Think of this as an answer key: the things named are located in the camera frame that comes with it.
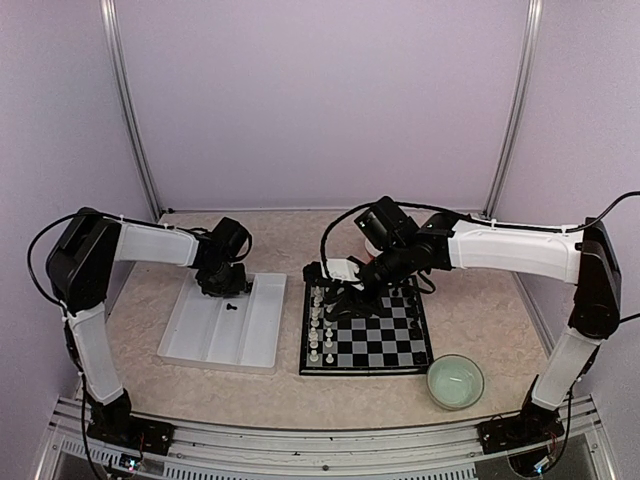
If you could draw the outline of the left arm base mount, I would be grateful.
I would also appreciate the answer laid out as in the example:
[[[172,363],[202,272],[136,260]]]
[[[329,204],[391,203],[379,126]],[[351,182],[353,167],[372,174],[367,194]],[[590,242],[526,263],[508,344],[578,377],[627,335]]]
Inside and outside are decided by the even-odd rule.
[[[167,422],[136,417],[127,412],[91,412],[87,428],[90,438],[119,447],[166,456],[175,427]]]

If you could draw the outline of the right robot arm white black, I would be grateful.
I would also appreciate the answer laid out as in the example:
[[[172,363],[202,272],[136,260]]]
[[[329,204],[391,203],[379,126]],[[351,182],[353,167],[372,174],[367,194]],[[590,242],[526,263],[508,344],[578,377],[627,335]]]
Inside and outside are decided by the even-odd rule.
[[[362,264],[322,253],[322,277],[347,287],[358,299],[433,270],[502,270],[575,286],[567,325],[511,423],[518,442],[535,442],[601,345],[626,321],[620,313],[621,271],[602,216],[578,225],[539,226],[483,220],[429,205],[432,215],[419,225],[405,212],[410,206],[383,196],[345,212],[378,254]]]

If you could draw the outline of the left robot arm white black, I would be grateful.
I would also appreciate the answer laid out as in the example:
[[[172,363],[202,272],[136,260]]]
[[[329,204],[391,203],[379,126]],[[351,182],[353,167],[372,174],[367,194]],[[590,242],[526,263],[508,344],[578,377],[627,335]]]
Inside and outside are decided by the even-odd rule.
[[[101,212],[90,207],[43,228],[64,228],[45,261],[51,289],[42,296],[60,308],[68,351],[83,382],[92,423],[121,445],[133,443],[140,424],[116,372],[106,333],[106,299],[118,262],[192,269],[205,296],[232,297],[249,288],[244,259],[253,237],[224,217],[215,227],[181,228]]]

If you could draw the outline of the black white chessboard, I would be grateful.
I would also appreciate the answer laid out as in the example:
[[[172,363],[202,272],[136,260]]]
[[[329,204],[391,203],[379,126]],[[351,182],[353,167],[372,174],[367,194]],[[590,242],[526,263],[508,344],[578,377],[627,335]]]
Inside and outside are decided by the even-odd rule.
[[[385,315],[381,318],[354,318],[328,320],[333,323],[333,337],[326,338],[324,326],[325,299],[329,288],[305,283],[304,310],[302,317],[302,333],[299,354],[299,373],[303,376],[376,376],[376,375],[418,375],[427,372],[434,362],[425,310],[422,302],[422,289],[418,277],[412,276],[401,282],[402,286],[410,285],[414,289],[417,300],[415,307],[419,311],[418,318],[410,318],[407,310],[412,307],[407,304],[407,296],[402,288],[401,296],[393,296],[392,287],[388,294],[382,297],[386,307]],[[321,287],[323,300],[319,306],[322,309],[316,329],[319,334],[317,344],[310,344],[308,335],[313,331],[311,327],[311,310],[313,307],[313,289]],[[411,330],[409,322],[419,321],[420,329]],[[325,341],[331,339],[334,345],[325,348]],[[316,350],[319,360],[309,361],[309,354]],[[414,354],[424,352],[427,363],[416,365]],[[326,363],[326,355],[333,354],[334,363]]]

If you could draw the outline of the white plastic compartment tray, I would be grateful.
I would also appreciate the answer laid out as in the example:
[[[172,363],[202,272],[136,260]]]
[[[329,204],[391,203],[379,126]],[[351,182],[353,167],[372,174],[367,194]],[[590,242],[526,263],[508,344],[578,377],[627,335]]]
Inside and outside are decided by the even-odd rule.
[[[272,374],[287,276],[249,276],[250,291],[221,298],[204,295],[195,276],[185,277],[157,355],[163,362],[220,371]],[[225,309],[231,303],[234,312]]]

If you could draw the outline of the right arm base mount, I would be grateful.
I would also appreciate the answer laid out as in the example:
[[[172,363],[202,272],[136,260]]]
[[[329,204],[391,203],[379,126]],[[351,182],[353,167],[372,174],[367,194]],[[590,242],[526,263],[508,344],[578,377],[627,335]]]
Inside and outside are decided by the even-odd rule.
[[[485,455],[526,447],[565,434],[558,410],[550,411],[535,405],[522,408],[515,415],[483,421],[476,429]]]

